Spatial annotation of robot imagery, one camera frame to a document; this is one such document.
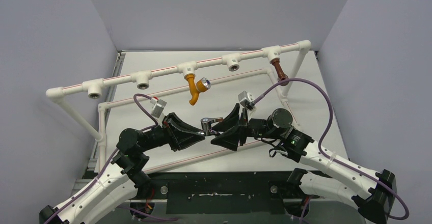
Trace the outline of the chrome faucet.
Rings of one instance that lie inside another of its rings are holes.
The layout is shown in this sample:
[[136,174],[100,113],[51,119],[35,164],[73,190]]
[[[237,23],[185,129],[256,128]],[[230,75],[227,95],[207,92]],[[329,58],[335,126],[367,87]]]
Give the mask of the chrome faucet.
[[217,118],[202,118],[200,120],[201,127],[205,136],[216,135],[217,132],[212,129],[212,124],[222,122],[222,117]]

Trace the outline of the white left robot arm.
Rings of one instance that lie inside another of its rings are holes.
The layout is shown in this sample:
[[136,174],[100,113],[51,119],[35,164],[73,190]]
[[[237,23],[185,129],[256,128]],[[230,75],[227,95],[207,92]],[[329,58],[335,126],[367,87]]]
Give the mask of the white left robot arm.
[[176,152],[203,141],[205,132],[180,120],[175,113],[146,131],[127,128],[118,139],[100,173],[68,200],[39,213],[40,223],[96,223],[123,202],[145,198],[150,178],[143,172],[149,161],[144,152],[169,145]]

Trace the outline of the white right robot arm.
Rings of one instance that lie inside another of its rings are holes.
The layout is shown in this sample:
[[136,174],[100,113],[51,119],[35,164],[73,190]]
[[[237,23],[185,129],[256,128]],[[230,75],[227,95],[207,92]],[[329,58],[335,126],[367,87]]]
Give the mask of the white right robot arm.
[[202,119],[206,135],[214,135],[211,144],[236,151],[249,137],[273,144],[269,154],[281,154],[295,162],[308,165],[328,177],[314,177],[299,169],[286,183],[293,197],[303,193],[339,200],[353,206],[372,223],[387,223],[397,195],[395,174],[387,169],[371,170],[357,165],[325,148],[311,136],[296,129],[291,113],[274,110],[267,119],[249,118],[249,111],[236,104],[224,118]]

